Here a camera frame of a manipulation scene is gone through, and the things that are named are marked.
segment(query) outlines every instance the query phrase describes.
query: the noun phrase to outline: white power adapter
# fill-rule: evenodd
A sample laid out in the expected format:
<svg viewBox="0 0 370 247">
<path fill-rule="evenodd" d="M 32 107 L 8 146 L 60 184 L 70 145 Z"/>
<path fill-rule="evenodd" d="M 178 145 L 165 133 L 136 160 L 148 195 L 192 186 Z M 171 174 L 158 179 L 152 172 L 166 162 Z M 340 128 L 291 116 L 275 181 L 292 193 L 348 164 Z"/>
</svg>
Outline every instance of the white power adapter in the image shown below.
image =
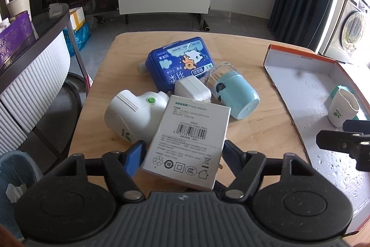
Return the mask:
<svg viewBox="0 0 370 247">
<path fill-rule="evenodd" d="M 175 95 L 201 102 L 210 102 L 211 92 L 193 75 L 175 82 Z"/>
</svg>

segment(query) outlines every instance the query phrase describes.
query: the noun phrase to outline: white cup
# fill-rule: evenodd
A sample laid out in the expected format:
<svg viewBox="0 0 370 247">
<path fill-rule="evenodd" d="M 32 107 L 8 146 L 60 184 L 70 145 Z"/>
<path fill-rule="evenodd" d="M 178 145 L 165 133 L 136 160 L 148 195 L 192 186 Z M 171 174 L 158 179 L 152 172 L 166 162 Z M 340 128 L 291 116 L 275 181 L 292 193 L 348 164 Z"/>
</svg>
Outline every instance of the white cup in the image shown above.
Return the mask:
<svg viewBox="0 0 370 247">
<path fill-rule="evenodd" d="M 356 97 L 349 91 L 339 88 L 330 104 L 327 117 L 337 128 L 342 127 L 347 119 L 352 119 L 360 109 Z"/>
<path fill-rule="evenodd" d="M 30 17 L 30 21 L 32 21 L 30 0 L 12 0 L 7 4 L 7 7 L 12 17 L 21 12 L 28 11 L 28 16 Z"/>
</svg>

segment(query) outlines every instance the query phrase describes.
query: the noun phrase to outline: white ribbed panel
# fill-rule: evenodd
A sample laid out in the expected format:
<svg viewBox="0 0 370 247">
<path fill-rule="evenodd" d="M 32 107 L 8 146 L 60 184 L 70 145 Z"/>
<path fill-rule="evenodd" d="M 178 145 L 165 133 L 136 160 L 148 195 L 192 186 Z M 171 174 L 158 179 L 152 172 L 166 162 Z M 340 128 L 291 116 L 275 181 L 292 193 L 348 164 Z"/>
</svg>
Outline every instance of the white ribbed panel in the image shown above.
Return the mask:
<svg viewBox="0 0 370 247">
<path fill-rule="evenodd" d="M 16 150 L 27 136 L 0 103 L 0 156 Z"/>
<path fill-rule="evenodd" d="M 29 133 L 57 96 L 71 59 L 63 32 L 8 86 L 1 101 Z"/>
</svg>

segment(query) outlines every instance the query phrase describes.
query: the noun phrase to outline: recycling symbol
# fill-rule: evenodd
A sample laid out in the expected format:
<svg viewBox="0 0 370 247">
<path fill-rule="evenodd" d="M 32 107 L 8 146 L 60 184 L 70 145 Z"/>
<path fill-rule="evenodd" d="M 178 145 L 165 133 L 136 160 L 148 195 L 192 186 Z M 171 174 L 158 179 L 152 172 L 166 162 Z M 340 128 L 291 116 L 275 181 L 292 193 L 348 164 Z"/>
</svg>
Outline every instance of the recycling symbol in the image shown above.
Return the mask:
<svg viewBox="0 0 370 247">
<path fill-rule="evenodd" d="M 163 157 L 162 156 L 159 156 L 157 155 L 156 157 L 153 158 L 153 164 L 155 166 L 160 166 L 163 164 Z"/>
</svg>

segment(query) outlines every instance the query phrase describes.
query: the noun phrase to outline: green button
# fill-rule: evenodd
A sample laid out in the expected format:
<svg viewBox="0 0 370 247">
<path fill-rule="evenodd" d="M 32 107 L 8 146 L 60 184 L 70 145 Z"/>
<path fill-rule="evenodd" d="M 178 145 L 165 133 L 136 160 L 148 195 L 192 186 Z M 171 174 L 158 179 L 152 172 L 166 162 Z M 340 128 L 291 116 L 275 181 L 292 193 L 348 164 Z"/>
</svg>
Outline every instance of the green button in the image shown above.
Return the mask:
<svg viewBox="0 0 370 247">
<path fill-rule="evenodd" d="M 154 103 L 155 103 L 155 98 L 149 98 L 149 99 L 148 99 L 148 103 L 150 103 L 150 104 L 154 104 Z"/>
</svg>

